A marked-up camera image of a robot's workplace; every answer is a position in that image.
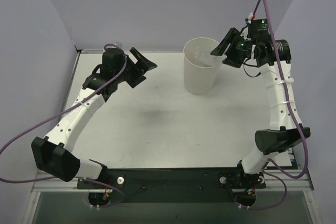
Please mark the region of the clear unlabelled plastic bottle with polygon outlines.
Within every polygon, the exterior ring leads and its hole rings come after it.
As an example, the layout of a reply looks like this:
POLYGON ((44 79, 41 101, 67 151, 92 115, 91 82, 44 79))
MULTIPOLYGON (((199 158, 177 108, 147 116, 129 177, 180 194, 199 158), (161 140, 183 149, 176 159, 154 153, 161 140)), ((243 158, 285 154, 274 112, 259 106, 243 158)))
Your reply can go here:
POLYGON ((194 64, 200 67, 212 67, 215 64, 214 57, 209 50, 195 51, 192 53, 194 64))

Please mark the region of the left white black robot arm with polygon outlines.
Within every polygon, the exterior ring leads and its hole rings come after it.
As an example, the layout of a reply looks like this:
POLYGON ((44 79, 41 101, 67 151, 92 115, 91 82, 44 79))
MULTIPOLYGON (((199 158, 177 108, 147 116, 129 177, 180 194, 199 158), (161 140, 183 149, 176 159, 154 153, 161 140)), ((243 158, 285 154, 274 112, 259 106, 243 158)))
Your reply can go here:
POLYGON ((72 106, 43 138, 36 137, 31 144, 38 169, 65 182, 74 178, 88 178, 96 188, 106 185, 108 175, 104 164, 91 159, 80 160, 72 154, 75 143, 93 115, 117 91, 118 85, 126 82, 135 88, 146 77, 146 72, 157 64, 146 59, 135 48, 130 49, 133 62, 119 48, 108 48, 102 54, 102 63, 88 76, 72 106))

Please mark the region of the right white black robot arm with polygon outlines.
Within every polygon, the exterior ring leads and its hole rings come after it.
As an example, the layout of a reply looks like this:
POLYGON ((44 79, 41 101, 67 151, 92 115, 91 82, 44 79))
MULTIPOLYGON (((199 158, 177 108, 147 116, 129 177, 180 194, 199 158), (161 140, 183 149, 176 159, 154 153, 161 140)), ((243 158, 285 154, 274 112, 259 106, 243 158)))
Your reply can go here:
POLYGON ((289 44, 286 40, 272 41, 266 19, 249 20, 242 30, 231 28, 211 55, 225 56, 223 64, 234 68, 255 60, 265 83, 269 128, 256 131, 256 146, 241 161, 244 173, 261 172, 270 159, 310 137, 310 128, 302 125, 293 95, 289 44))

